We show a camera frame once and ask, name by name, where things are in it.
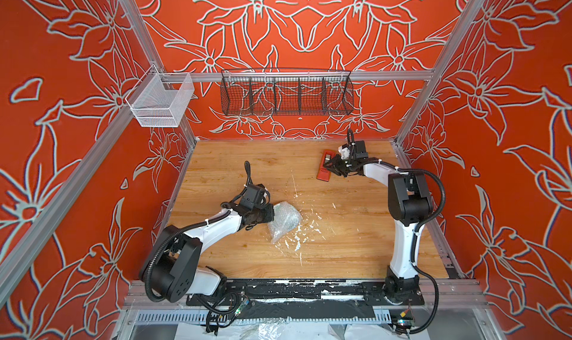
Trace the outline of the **pink bubble wrap sheet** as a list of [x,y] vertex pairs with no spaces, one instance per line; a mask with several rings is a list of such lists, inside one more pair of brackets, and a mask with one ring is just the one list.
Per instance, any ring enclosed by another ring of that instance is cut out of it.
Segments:
[[274,205],[273,210],[274,218],[268,223],[268,230],[271,243],[276,244],[282,237],[301,224],[302,215],[288,202],[280,202]]

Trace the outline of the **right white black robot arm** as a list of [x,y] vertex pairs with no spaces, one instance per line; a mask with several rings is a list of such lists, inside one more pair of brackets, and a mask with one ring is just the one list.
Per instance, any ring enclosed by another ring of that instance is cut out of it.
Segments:
[[398,167],[370,157],[364,141],[347,141],[323,167],[337,176],[365,176],[387,187],[387,207],[396,236],[384,297],[391,304],[402,304],[419,290],[420,275],[430,277],[418,266],[419,245],[425,225],[445,207],[443,183],[427,170]]

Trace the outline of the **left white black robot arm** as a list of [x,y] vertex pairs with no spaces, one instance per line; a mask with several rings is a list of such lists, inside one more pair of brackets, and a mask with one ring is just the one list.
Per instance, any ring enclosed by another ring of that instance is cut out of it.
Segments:
[[157,237],[139,277],[150,301],[175,303],[185,295],[212,296],[223,287],[224,276],[199,266],[208,248],[229,235],[272,222],[271,194],[262,184],[247,185],[233,200],[221,205],[216,215],[177,228],[168,226]]

